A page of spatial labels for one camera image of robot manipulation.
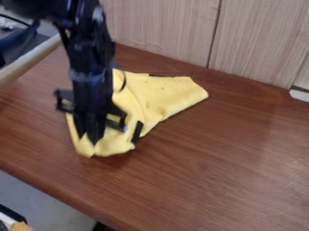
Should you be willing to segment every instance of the wall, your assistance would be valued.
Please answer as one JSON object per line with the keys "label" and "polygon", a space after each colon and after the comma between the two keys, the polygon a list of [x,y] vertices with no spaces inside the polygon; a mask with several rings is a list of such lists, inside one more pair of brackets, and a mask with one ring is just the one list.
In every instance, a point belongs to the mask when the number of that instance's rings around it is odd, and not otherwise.
{"label": "wall", "polygon": [[308,9],[308,0],[223,0],[210,68],[290,88],[309,51]]}
{"label": "wall", "polygon": [[206,66],[220,0],[102,0],[120,43]]}
{"label": "wall", "polygon": [[282,88],[309,88],[308,0],[102,0],[116,41]]}

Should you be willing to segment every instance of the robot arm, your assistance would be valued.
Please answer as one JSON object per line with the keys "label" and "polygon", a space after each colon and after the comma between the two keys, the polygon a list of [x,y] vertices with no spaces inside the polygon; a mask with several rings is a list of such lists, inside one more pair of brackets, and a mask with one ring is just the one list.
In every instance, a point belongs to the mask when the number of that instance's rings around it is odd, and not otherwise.
{"label": "robot arm", "polygon": [[[57,109],[73,114],[80,138],[87,134],[96,144],[107,126],[125,132],[126,113],[112,102],[112,61],[116,44],[98,0],[2,0],[13,12],[52,21],[70,59],[73,91],[56,90]],[[63,99],[71,104],[63,104]],[[119,123],[107,119],[119,116]]]}

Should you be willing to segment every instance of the wood grain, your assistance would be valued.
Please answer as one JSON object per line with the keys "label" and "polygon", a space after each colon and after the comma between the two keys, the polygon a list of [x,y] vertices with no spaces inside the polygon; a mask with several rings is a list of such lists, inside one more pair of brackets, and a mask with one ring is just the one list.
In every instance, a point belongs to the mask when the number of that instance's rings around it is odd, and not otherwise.
{"label": "wood grain", "polygon": [[119,46],[126,70],[188,75],[211,98],[159,124],[136,150],[85,159],[55,88],[58,49],[0,93],[0,168],[118,231],[309,229],[309,106],[282,88]]}
{"label": "wood grain", "polygon": [[222,0],[212,69],[290,88],[309,51],[309,1]]}
{"label": "wood grain", "polygon": [[120,43],[206,67],[220,0],[101,0]]}

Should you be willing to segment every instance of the wooden table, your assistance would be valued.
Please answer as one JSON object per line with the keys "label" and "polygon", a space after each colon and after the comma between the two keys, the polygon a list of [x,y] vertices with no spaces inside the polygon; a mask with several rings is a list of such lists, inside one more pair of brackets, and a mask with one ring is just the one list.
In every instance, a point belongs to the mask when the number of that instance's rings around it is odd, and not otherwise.
{"label": "wooden table", "polygon": [[211,97],[159,124],[135,151],[88,160],[54,110],[52,91],[70,86],[58,49],[0,93],[1,169],[119,231],[309,229],[308,104],[125,46],[117,61],[191,76]]}

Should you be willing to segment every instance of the yellow fabric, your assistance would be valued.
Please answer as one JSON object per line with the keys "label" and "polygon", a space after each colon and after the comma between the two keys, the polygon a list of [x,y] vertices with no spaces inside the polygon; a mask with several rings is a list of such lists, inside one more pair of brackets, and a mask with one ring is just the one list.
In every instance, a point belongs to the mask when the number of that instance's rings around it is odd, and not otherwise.
{"label": "yellow fabric", "polygon": [[10,231],[33,231],[30,227],[28,227],[24,222],[14,223],[10,227]]}
{"label": "yellow fabric", "polygon": [[[114,69],[115,89],[121,88],[123,79],[123,73]],[[92,155],[107,157],[128,152],[135,149],[131,140],[137,121],[144,123],[141,133],[144,136],[159,122],[207,97],[208,93],[189,77],[161,78],[126,72],[126,88],[115,93],[113,101],[128,114],[127,131],[123,134],[107,128],[104,138],[94,146],[86,134],[79,138],[73,117],[67,114],[70,134],[77,152],[88,158]]]}

